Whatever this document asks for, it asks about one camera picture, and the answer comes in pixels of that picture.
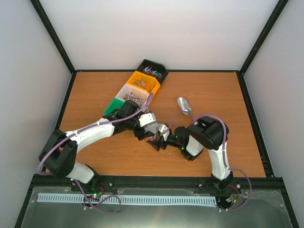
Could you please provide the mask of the round metal jar lid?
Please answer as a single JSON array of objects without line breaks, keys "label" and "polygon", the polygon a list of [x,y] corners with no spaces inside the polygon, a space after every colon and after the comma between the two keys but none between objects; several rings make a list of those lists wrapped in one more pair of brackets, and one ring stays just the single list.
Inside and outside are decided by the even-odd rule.
[{"label": "round metal jar lid", "polygon": [[155,135],[158,132],[158,128],[159,128],[158,123],[149,124],[144,127],[145,131],[152,133],[152,135]]}]

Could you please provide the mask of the silver metal scoop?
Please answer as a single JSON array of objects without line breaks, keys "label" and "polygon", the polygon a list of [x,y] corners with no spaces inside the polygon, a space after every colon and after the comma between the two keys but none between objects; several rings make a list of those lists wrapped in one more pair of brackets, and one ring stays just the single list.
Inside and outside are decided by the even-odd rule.
[{"label": "silver metal scoop", "polygon": [[180,109],[182,110],[183,114],[189,116],[192,120],[194,120],[194,117],[192,115],[192,109],[189,103],[187,102],[187,100],[184,97],[178,97],[177,103]]}]

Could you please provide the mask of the green candy bin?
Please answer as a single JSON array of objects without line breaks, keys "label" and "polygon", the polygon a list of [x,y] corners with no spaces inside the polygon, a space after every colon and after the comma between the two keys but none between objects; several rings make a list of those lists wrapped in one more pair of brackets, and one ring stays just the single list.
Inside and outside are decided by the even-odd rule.
[{"label": "green candy bin", "polygon": [[111,101],[111,103],[108,105],[108,107],[104,110],[103,114],[107,115],[110,114],[115,109],[120,109],[123,106],[124,102],[125,100],[121,98],[114,98]]}]

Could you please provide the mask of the white candy bin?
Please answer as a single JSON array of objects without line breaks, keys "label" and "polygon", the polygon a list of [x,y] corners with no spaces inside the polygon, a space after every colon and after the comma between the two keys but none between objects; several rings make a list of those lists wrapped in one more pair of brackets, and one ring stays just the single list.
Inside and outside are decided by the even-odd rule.
[{"label": "white candy bin", "polygon": [[122,101],[131,100],[142,106],[147,100],[149,93],[141,88],[130,84],[124,84],[120,91],[116,94],[115,98]]}]

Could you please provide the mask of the yellow candy bin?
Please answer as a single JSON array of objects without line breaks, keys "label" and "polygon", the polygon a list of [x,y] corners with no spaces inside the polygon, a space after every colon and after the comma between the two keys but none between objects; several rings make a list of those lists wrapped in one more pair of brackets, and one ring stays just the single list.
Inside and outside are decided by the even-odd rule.
[{"label": "yellow candy bin", "polygon": [[135,96],[142,99],[148,98],[151,93],[155,95],[161,87],[161,84],[155,77],[146,75],[139,71],[134,71],[126,81],[126,84],[130,86],[131,91],[134,92]]}]

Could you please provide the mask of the black candy bin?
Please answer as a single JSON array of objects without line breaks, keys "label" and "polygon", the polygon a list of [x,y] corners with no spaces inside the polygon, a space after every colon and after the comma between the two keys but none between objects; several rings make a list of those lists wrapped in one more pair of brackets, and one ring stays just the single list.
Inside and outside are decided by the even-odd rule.
[{"label": "black candy bin", "polygon": [[168,70],[164,65],[144,59],[137,67],[136,71],[144,73],[146,75],[155,77],[156,80],[162,84],[168,75]]}]

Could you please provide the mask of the clear plastic jar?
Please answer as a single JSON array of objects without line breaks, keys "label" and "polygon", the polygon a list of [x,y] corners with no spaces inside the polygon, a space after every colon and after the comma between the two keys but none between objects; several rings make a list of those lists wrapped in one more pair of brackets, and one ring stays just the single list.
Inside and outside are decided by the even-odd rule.
[{"label": "clear plastic jar", "polygon": [[154,135],[147,138],[147,141],[158,141],[158,140],[159,140],[159,135]]}]

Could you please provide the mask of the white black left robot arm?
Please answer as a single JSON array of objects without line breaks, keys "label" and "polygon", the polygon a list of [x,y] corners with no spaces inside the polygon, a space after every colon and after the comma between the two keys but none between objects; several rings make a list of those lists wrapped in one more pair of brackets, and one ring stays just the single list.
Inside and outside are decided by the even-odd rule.
[{"label": "white black left robot arm", "polygon": [[38,157],[38,173],[53,175],[57,179],[69,178],[82,183],[88,191],[99,185],[99,175],[89,165],[76,161],[77,154],[89,145],[124,131],[133,131],[138,140],[148,137],[146,127],[156,122],[152,113],[145,112],[150,103],[142,106],[127,100],[121,108],[114,109],[98,121],[83,128],[63,132],[56,129]]}]

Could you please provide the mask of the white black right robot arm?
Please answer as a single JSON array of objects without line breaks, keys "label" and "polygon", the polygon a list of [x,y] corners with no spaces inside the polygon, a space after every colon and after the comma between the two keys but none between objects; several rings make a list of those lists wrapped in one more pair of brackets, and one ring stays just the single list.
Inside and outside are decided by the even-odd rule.
[{"label": "white black right robot arm", "polygon": [[147,143],[157,151],[167,146],[175,147],[188,161],[195,160],[204,149],[208,150],[212,165],[212,186],[215,191],[224,192],[233,179],[226,150],[228,133],[229,129],[222,120],[203,115],[188,127],[177,127],[173,133],[162,124]]}]

